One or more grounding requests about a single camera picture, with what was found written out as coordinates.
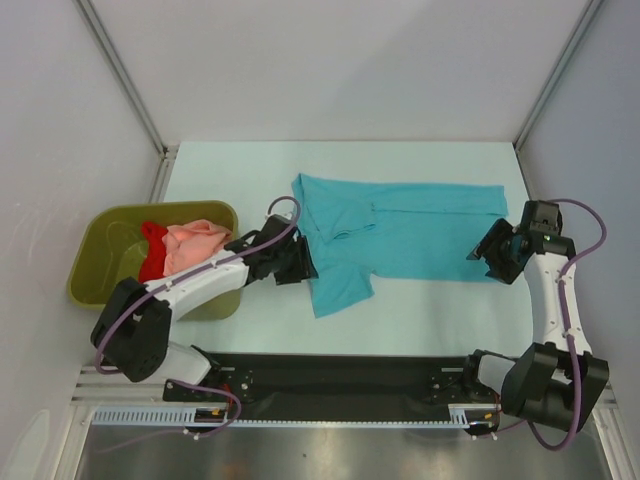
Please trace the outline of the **turquoise t shirt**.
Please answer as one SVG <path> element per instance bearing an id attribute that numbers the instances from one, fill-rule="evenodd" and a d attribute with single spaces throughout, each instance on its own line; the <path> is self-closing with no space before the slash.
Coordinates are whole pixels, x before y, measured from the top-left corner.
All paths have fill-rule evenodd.
<path id="1" fill-rule="evenodd" d="M 508 214 L 501 185 L 362 183 L 299 174 L 292 192 L 301 207 L 317 276 L 316 317 L 374 294 L 371 278 L 485 283 L 467 256 Z"/>

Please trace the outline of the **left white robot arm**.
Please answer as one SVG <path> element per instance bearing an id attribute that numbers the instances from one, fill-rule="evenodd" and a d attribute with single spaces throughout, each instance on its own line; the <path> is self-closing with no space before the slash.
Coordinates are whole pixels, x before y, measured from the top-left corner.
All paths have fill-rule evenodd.
<path id="1" fill-rule="evenodd" d="M 278 285 L 318 277 L 304 236 L 268 240 L 254 230 L 183 272 L 148 283 L 120 281 L 91 334 L 96 370 L 134 383 L 178 381 L 199 399 L 214 397 L 221 387 L 214 361 L 196 346 L 171 341 L 171 328 L 201 305 L 270 275 Z"/>

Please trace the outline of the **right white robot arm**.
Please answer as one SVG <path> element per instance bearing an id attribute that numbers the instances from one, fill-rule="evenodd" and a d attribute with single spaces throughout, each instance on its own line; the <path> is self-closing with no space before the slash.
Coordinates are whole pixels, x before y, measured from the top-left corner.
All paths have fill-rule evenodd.
<path id="1" fill-rule="evenodd" d="M 555 227 L 514 227 L 497 220 L 469 257 L 505 285 L 523 277 L 529 289 L 533 342 L 518 358 L 476 350 L 461 376 L 473 401 L 500 397 L 504 413 L 530 424 L 579 432 L 609 380 L 580 322 L 574 288 L 575 246 Z"/>

